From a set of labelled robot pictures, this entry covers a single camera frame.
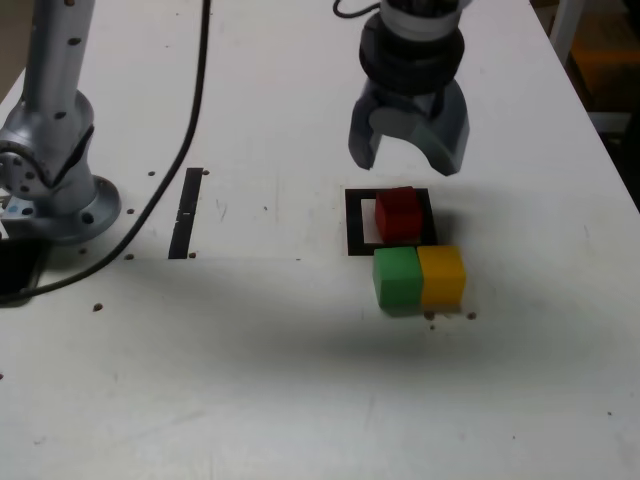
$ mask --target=black cable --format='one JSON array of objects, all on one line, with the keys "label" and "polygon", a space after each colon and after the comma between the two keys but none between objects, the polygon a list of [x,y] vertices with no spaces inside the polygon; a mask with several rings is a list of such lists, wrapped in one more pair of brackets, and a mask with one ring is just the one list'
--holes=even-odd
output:
[{"label": "black cable", "polygon": [[204,79],[207,69],[207,48],[209,44],[209,12],[211,10],[211,0],[202,0],[202,21],[200,26],[200,47],[198,52],[198,69],[196,74],[196,87],[195,92],[193,94],[193,105],[191,107],[191,117],[189,119],[189,126],[187,128],[187,132],[185,134],[184,140],[182,142],[182,146],[180,147],[180,151],[176,156],[175,160],[171,164],[169,171],[160,182],[157,190],[151,196],[149,203],[147,203],[146,207],[136,220],[136,223],[133,224],[131,229],[127,232],[124,238],[120,241],[118,245],[102,260],[94,264],[93,266],[87,268],[86,270],[77,273],[75,275],[70,276],[64,280],[60,280],[59,282],[50,283],[49,285],[44,285],[38,288],[32,288],[27,290],[22,290],[19,293],[10,294],[10,295],[2,295],[0,296],[0,304],[18,302],[21,300],[27,300],[32,297],[37,297],[39,295],[44,295],[45,293],[51,293],[55,290],[59,290],[64,287],[68,287],[69,285],[73,285],[74,283],[79,282],[80,280],[84,280],[85,278],[93,275],[94,273],[99,272],[104,267],[109,265],[118,256],[129,246],[131,241],[135,238],[135,236],[140,232],[140,229],[145,224],[154,208],[164,195],[165,191],[171,184],[171,181],[174,179],[178,170],[182,166],[184,159],[189,152],[189,148],[191,147],[191,142],[193,141],[193,137],[196,132],[196,127],[198,126],[198,118],[200,116],[200,108],[202,106],[202,94],[204,92]]},{"label": "black cable", "polygon": [[373,5],[370,5],[370,6],[368,6],[368,7],[367,7],[367,8],[365,8],[365,9],[358,10],[357,12],[353,12],[353,13],[342,13],[342,12],[340,11],[340,8],[339,8],[339,7],[340,7],[340,2],[341,2],[341,1],[342,1],[342,0],[336,0],[336,1],[333,3],[333,13],[336,15],[336,17],[340,17],[340,18],[347,18],[347,19],[350,19],[350,18],[358,18],[358,17],[361,17],[361,16],[363,16],[363,15],[366,15],[367,13],[371,13],[371,12],[373,12],[374,10],[377,10],[377,9],[379,9],[379,8],[380,8],[380,4],[379,4],[379,3],[374,3]]}]

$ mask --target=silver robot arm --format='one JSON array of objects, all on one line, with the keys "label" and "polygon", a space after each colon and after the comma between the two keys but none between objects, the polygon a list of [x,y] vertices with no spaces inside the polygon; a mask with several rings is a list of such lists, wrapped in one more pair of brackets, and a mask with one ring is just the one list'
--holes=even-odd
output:
[{"label": "silver robot arm", "polygon": [[20,101],[0,130],[10,237],[86,241],[118,217],[116,188],[91,175],[93,108],[78,91],[95,0],[36,0]]}]

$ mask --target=black square outline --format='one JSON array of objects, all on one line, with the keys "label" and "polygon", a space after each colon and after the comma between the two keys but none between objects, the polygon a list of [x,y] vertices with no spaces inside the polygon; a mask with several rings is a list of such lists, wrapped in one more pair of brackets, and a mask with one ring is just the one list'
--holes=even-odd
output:
[{"label": "black square outline", "polygon": [[347,220],[347,253],[350,257],[372,256],[378,248],[394,248],[407,246],[434,246],[438,245],[438,236],[433,221],[429,190],[416,188],[416,194],[422,208],[422,231],[420,243],[365,243],[364,227],[362,224],[362,200],[375,200],[376,194],[386,192],[389,188],[346,188],[344,191],[346,220]]}]

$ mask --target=green cube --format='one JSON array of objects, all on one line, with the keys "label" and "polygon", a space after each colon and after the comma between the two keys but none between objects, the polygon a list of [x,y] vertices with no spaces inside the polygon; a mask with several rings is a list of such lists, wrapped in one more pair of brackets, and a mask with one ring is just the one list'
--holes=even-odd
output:
[{"label": "green cube", "polygon": [[380,308],[419,305],[422,282],[415,248],[379,248],[374,252],[373,283]]}]

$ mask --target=floor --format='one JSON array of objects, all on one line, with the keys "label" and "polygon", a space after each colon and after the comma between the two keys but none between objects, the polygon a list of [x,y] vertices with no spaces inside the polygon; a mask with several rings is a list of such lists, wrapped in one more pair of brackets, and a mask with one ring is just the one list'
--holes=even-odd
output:
[{"label": "floor", "polygon": [[0,0],[0,101],[24,69],[33,0]]}]

